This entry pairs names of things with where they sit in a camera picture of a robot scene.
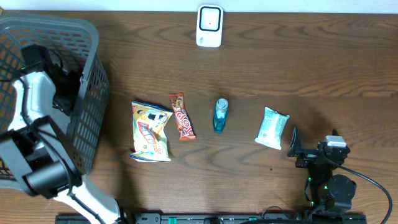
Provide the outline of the white teal wipes pack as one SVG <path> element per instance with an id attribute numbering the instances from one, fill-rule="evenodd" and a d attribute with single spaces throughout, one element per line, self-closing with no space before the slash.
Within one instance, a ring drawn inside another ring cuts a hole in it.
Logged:
<path id="1" fill-rule="evenodd" d="M 289 118 L 289 115 L 283 115 L 269 107 L 265 107 L 264 119 L 262 120 L 255 142 L 273 149 L 281 150 L 281 135 Z"/>

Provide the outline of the teal mouthwash bottle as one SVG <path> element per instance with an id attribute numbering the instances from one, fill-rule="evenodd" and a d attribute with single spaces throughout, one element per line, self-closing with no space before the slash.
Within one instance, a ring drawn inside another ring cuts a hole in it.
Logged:
<path id="1" fill-rule="evenodd" d="M 213 129 L 215 133 L 222 133 L 228 117 L 228 101 L 224 98 L 218 99 L 215 104 L 213 115 Z"/>

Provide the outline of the yellow snack bag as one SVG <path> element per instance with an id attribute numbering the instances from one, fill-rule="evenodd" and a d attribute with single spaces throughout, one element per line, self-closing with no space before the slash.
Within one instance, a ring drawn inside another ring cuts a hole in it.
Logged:
<path id="1" fill-rule="evenodd" d="M 173 113 L 150 103 L 133 101 L 131 106 L 134 152 L 129 157 L 138 162 L 170 162 L 164 128 Z"/>

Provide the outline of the red chocolate bar wrapper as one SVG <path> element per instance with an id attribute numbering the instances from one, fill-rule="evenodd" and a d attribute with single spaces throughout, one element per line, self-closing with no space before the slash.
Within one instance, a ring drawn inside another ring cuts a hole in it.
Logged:
<path id="1" fill-rule="evenodd" d="M 170 102 L 175 115 L 177 129 L 179 131 L 180 141 L 195 140 L 197 137 L 193 131 L 193 126 L 185 109 L 184 94 L 171 93 L 169 95 Z"/>

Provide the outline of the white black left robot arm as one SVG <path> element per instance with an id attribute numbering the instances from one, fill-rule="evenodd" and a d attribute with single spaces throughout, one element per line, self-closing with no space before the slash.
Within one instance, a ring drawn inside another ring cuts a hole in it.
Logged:
<path id="1" fill-rule="evenodd" d="M 128 223 L 116 199 L 86 174 L 86 159 L 67 136 L 80 76 L 22 70 L 7 81 L 16 91 L 14 115 L 1 134 L 1 159 L 25 193 L 63 202 L 90 223 Z"/>

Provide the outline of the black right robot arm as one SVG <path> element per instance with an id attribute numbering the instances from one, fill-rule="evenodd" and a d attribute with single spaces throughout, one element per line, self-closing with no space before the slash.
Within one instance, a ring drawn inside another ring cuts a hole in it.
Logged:
<path id="1" fill-rule="evenodd" d="M 306 149 L 297 128 L 294 128 L 287 156 L 295 157 L 297 168 L 308 170 L 304 194 L 312 207 L 304 212 L 304 219 L 313 221 L 316 216 L 343 219 L 351 209 L 356 193 L 356 183 L 345 175 L 333 174 L 344 163 L 350 148 L 336 130 L 317 144 L 316 149 Z"/>

